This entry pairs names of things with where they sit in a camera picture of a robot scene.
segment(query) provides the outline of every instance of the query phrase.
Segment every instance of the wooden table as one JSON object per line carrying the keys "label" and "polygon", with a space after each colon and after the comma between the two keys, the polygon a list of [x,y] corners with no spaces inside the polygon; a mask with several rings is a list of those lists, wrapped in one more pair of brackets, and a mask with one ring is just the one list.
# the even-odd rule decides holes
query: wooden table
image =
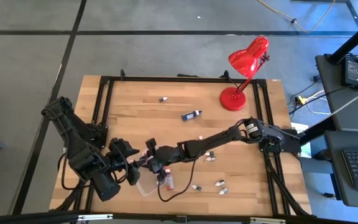
{"label": "wooden table", "polygon": [[[75,113],[86,123],[91,122],[100,76],[86,75],[83,78]],[[177,142],[204,138],[232,126],[241,118],[257,117],[252,85],[245,90],[247,104],[240,111],[225,110],[219,102],[220,92],[231,83],[190,82],[125,82],[116,81],[108,115],[108,142],[111,138],[123,138],[133,148],[141,151],[145,142],[155,138],[159,146],[176,146]],[[267,80],[268,93],[275,125],[290,127],[290,118],[280,80]],[[102,102],[106,98],[106,89]],[[166,102],[158,99],[167,96]],[[266,110],[261,103],[264,118]],[[193,110],[203,110],[196,119],[183,122],[181,115]],[[113,199],[100,201],[93,195],[91,210],[109,213],[152,213],[187,215],[260,215],[271,216],[269,188],[263,155],[258,144],[231,142],[214,150],[215,162],[200,159],[195,165],[192,184],[202,186],[202,192],[188,189],[183,195],[161,202],[156,192],[143,197],[136,186],[121,184],[121,191]],[[301,166],[293,155],[281,154],[285,183],[296,201],[311,213]],[[162,187],[162,197],[183,190],[189,181],[191,163],[170,165],[175,189]],[[69,191],[62,189],[58,173],[50,208],[59,206]],[[214,183],[224,179],[229,192],[218,195],[220,187]],[[75,173],[67,166],[66,185],[74,186],[78,181]],[[282,213],[282,201],[276,186],[277,204]],[[87,190],[84,190],[80,208],[85,207]]]}

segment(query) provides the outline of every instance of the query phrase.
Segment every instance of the concrete floor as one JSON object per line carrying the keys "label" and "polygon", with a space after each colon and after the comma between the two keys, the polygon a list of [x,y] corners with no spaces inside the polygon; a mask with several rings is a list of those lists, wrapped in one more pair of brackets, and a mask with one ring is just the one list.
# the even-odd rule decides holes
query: concrete floor
{"label": "concrete floor", "polygon": [[[325,3],[266,2],[296,17],[307,28],[312,27],[328,8]],[[78,0],[0,0],[0,29],[71,30],[79,5]],[[354,5],[358,12],[358,1],[354,1]],[[85,7],[80,30],[296,29],[257,1],[92,0]],[[357,26],[346,5],[337,3],[317,30],[357,30]],[[59,95],[75,102],[83,75],[118,75],[122,68],[127,75],[175,76],[185,73],[217,77],[224,70],[229,70],[231,76],[240,77],[227,62],[227,56],[248,46],[253,38],[207,35],[78,36]],[[317,75],[315,55],[332,53],[348,39],[268,38],[271,60],[257,76],[282,79],[287,99],[312,83],[312,76]],[[40,111],[49,97],[67,40],[67,36],[0,36],[0,141],[6,143],[6,148],[0,150],[0,215],[9,212],[41,120]],[[358,47],[353,52],[358,54]],[[306,91],[305,96],[321,89],[318,83]],[[328,111],[324,103],[314,106],[316,110]],[[311,125],[322,118],[324,115],[313,114],[303,108],[296,112],[293,121]],[[57,174],[57,159],[61,153],[62,140],[55,128],[50,126],[24,212],[44,212],[48,209]],[[316,184],[314,176],[305,174],[305,179],[315,215],[340,220],[356,218],[358,221],[358,215],[349,215],[354,208],[345,207],[341,202],[332,205],[319,194],[313,194],[326,190],[324,186],[329,185],[329,178],[318,178],[319,184]],[[328,205],[330,213],[324,212]]]}

